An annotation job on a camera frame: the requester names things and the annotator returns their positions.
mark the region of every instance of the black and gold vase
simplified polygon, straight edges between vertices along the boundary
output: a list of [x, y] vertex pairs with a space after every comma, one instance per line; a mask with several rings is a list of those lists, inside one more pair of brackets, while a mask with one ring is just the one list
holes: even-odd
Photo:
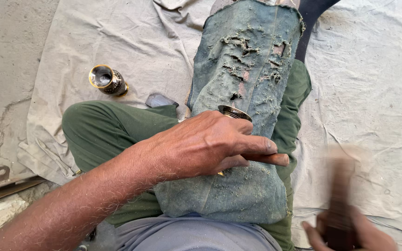
[[122, 75], [108, 65], [94, 66], [89, 72], [89, 82], [104, 94], [124, 96], [128, 92], [128, 84]]

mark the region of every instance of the green pants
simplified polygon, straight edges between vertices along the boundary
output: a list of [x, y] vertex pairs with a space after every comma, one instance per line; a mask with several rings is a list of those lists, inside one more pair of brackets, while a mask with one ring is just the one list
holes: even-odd
[[[289, 210], [293, 208], [290, 174], [297, 165], [292, 156], [300, 129], [299, 106], [311, 91], [305, 65], [295, 60], [289, 73], [281, 110], [271, 139], [279, 153], [290, 157], [288, 167], [276, 167], [286, 187]], [[107, 101], [86, 101], [70, 106], [63, 114], [63, 131], [75, 163], [87, 172], [116, 157], [133, 144], [171, 128], [178, 123], [175, 106], [139, 109]], [[130, 203], [117, 209], [106, 221], [116, 227], [132, 220], [162, 214], [153, 192], [144, 192]], [[293, 250], [291, 216], [274, 224], [262, 224], [284, 251]]]

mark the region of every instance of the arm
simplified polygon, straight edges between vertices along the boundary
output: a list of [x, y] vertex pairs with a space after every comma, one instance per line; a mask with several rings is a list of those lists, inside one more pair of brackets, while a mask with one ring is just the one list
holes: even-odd
[[247, 166], [240, 154], [269, 155], [274, 142], [252, 123], [206, 111], [138, 142], [33, 203], [0, 229], [0, 250], [72, 250], [123, 203], [164, 180]]

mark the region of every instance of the brass cup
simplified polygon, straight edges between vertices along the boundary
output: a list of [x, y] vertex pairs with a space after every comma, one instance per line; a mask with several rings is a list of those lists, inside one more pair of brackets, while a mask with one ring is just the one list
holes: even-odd
[[122, 75], [104, 64], [96, 65], [91, 69], [89, 82], [102, 93], [112, 96], [124, 96], [129, 89]]
[[[252, 118], [247, 113], [245, 113], [244, 111], [237, 109], [235, 107], [221, 105], [221, 106], [218, 106], [218, 110], [227, 117], [243, 118], [252, 123]], [[218, 174], [220, 174], [221, 176], [225, 176], [223, 171], [219, 172]]]

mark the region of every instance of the hairy forearm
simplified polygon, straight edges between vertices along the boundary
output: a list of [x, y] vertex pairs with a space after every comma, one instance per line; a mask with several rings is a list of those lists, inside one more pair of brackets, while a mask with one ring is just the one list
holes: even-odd
[[122, 203], [163, 180], [142, 141], [33, 203], [0, 229], [0, 250], [72, 250]]

